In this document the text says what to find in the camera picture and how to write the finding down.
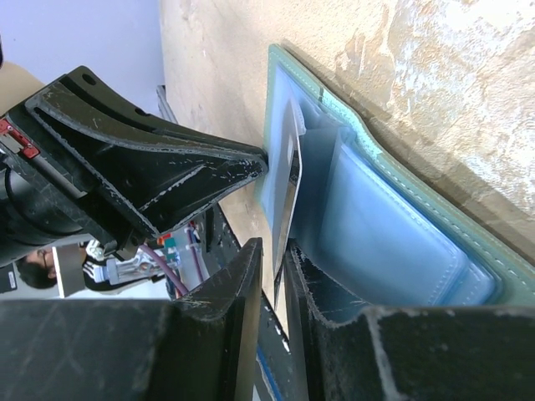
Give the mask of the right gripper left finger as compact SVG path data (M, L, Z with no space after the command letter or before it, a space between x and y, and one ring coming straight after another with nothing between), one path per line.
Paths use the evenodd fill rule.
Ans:
M175 302L3 302L2 399L224 400L231 283L210 279Z

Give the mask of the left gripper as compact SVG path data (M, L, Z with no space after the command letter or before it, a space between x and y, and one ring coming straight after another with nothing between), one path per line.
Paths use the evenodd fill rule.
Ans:
M148 114L77 67L1 116L1 264L85 234L122 255L267 170L262 149Z

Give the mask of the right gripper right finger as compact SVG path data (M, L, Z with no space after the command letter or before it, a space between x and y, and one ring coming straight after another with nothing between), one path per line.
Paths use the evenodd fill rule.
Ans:
M530 307L367 306L294 242L290 350L308 400L531 400Z

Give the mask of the sage green card holder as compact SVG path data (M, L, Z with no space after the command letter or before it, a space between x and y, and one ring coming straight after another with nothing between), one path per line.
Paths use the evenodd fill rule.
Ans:
M277 44L268 49L268 172L256 187L271 234L291 99L302 113L302 177L288 242L322 272L368 304L533 305L533 266L410 173Z

